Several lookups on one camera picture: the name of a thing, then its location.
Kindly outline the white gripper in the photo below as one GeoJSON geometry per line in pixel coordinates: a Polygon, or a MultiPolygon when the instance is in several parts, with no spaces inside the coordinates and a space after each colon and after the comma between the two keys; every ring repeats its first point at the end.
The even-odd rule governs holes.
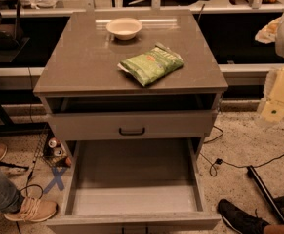
{"type": "Polygon", "coordinates": [[[256,124],[270,128],[284,118],[284,66],[267,74],[264,96],[257,108],[256,124]]]}

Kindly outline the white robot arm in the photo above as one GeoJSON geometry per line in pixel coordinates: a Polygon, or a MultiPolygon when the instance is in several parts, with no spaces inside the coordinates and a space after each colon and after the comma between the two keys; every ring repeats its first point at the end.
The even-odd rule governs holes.
{"type": "MultiPolygon", "coordinates": [[[[284,58],[284,13],[259,30],[255,40],[262,43],[275,43],[275,52],[284,58]]],[[[284,66],[270,70],[265,78],[264,96],[257,112],[257,124],[271,127],[284,118],[284,66]]]]}

